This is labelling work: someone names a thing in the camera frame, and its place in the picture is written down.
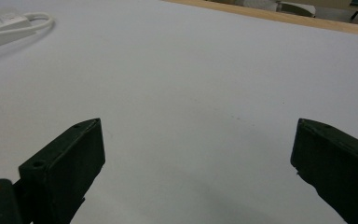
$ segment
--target cable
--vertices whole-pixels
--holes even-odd
[[[49,27],[54,22],[53,18],[48,13],[45,12],[25,13],[23,16],[26,17],[29,21],[35,21],[35,20],[46,20],[46,21],[41,24],[37,24],[35,26],[24,27],[14,30],[0,31],[0,35],[13,35],[22,32],[36,31]]]

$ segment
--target white power adapter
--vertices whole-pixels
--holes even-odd
[[[31,20],[44,19],[47,22],[32,26]],[[45,28],[53,23],[46,13],[21,15],[15,8],[0,8],[0,46],[35,34],[35,30]]]

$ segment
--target white cord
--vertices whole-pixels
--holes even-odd
[[[25,13],[24,17],[26,17],[29,21],[35,21],[35,20],[46,20],[46,21],[41,24],[37,24],[35,26],[24,27],[14,30],[0,31],[0,35],[13,35],[22,32],[36,31],[49,27],[54,22],[53,18],[48,13],[45,12]]]

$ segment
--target wooden strip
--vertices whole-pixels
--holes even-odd
[[[316,27],[326,30],[340,31],[358,35],[358,24],[346,23],[341,21],[328,21],[317,18],[301,17],[297,15],[285,14],[280,12],[266,11],[262,9],[238,7],[203,0],[164,0],[166,2],[184,4],[194,7],[205,7],[209,9],[225,11],[244,16],[256,17],[270,21],[281,21],[297,25]]]

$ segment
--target chair leg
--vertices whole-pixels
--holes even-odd
[[[351,16],[351,21],[354,20],[354,18],[357,16],[357,14],[358,14],[358,11],[356,11],[356,12]]]

